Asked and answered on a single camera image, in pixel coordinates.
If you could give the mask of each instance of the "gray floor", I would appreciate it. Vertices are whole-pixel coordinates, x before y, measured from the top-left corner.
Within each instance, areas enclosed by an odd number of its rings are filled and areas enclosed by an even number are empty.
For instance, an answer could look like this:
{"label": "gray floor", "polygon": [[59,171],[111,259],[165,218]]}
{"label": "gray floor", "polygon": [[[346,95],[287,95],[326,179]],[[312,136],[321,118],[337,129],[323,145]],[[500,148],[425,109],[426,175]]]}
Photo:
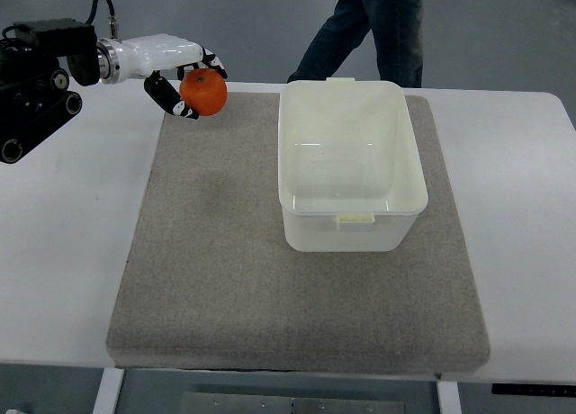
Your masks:
{"label": "gray floor", "polygon": [[[298,65],[337,0],[113,1],[125,39],[167,32],[200,43],[218,54],[231,81],[282,83]],[[15,21],[63,17],[85,21],[91,2],[0,0],[0,27]],[[101,37],[107,36],[106,16],[102,3],[94,23]],[[424,87],[548,92],[562,100],[576,124],[576,0],[425,0],[423,35]],[[377,79],[370,37],[337,75],[357,80]],[[86,402],[86,397],[95,396],[95,381],[99,382],[101,373],[39,368],[39,374],[52,374],[51,378],[44,378],[45,383],[51,383],[49,392],[53,392],[52,400],[46,402],[42,398],[46,393],[32,392],[38,385],[32,380],[34,375],[28,375],[30,371],[29,366],[0,368],[0,412],[9,408],[59,412],[66,407],[56,408],[61,386],[71,385],[76,390],[76,383],[85,383],[88,389],[84,397],[78,396],[77,406],[92,403]],[[76,372],[85,374],[84,378],[79,379]],[[486,388],[461,389],[463,398],[468,398],[463,399],[465,413],[520,412],[495,409],[491,405],[494,399]],[[26,396],[16,400],[17,394]],[[33,402],[38,398],[45,402]],[[526,406],[510,398],[498,400],[522,406],[521,412],[544,412],[530,403],[532,400]],[[472,407],[482,403],[491,410],[473,410]]]}

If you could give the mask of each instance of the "white table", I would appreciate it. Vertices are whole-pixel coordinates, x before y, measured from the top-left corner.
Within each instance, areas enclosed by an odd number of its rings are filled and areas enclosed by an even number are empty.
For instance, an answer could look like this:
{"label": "white table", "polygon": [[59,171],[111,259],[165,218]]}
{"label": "white table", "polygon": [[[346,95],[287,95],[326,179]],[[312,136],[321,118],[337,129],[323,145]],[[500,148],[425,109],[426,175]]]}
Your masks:
{"label": "white table", "polygon": [[[163,117],[142,84],[72,85],[79,116],[0,166],[0,362],[113,366],[104,343]],[[478,371],[443,378],[576,383],[576,132],[562,104],[406,94],[435,115],[492,347]]]}

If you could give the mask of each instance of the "plastic container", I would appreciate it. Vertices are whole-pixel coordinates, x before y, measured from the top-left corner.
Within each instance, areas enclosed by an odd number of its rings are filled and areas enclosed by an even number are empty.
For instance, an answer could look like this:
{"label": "plastic container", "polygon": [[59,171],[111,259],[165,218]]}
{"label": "plastic container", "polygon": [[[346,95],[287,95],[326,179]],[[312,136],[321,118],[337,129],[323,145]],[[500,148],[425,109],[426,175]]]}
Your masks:
{"label": "plastic container", "polygon": [[297,250],[396,248],[428,203],[401,88],[352,78],[288,84],[278,190],[286,240]]}

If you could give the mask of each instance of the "robotic hand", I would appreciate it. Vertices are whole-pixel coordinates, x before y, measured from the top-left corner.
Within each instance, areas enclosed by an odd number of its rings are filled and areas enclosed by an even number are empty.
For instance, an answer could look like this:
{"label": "robotic hand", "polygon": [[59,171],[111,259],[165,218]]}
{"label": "robotic hand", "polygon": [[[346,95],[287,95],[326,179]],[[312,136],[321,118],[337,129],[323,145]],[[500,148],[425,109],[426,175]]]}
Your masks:
{"label": "robotic hand", "polygon": [[223,78],[228,75],[216,55],[197,43],[168,34],[130,40],[101,39],[97,44],[101,82],[115,84],[134,75],[147,77],[144,89],[167,113],[198,118],[198,113],[180,98],[178,92],[160,75],[160,70],[177,69],[182,80],[191,68],[212,68]]}
{"label": "robotic hand", "polygon": [[[81,86],[116,84],[129,77],[146,77],[144,89],[167,113],[198,118],[180,94],[160,75],[177,69],[182,80],[192,68],[213,68],[227,78],[220,60],[188,40],[158,34],[120,40],[111,0],[111,38],[98,40],[92,20],[16,22],[0,39],[0,162],[15,163],[40,145],[82,109],[80,94],[68,91],[66,57],[72,77]],[[15,32],[14,38],[7,33]]]}

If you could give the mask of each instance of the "person's leg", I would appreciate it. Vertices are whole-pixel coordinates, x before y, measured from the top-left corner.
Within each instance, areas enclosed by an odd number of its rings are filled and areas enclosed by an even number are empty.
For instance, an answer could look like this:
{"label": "person's leg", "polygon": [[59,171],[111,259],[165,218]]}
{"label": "person's leg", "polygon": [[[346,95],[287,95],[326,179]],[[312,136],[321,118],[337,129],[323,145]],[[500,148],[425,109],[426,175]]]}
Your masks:
{"label": "person's leg", "polygon": [[362,0],[338,0],[334,14],[320,28],[288,82],[331,77],[369,30]]}
{"label": "person's leg", "polygon": [[422,0],[363,0],[376,45],[380,79],[422,86]]}

